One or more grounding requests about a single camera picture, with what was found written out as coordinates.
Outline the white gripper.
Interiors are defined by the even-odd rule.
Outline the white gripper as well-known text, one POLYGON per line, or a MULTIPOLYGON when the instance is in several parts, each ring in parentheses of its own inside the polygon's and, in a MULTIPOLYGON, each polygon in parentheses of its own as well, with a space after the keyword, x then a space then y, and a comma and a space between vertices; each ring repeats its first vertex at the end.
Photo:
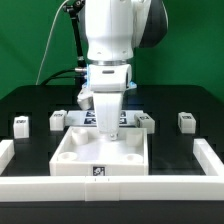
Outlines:
POLYGON ((93 103, 98 131, 112 140, 118 136, 124 92, 132 78, 130 64, 88 68, 88 84, 93 92, 93 103))

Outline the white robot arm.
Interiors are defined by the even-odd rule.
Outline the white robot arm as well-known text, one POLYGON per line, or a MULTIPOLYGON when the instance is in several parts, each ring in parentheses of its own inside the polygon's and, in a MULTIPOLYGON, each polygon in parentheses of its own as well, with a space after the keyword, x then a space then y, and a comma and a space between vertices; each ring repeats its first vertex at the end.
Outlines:
POLYGON ((167 31, 163 0, 86 0, 87 89, 100 133, 117 138, 123 94, 132 79, 133 50, 156 46, 167 31))

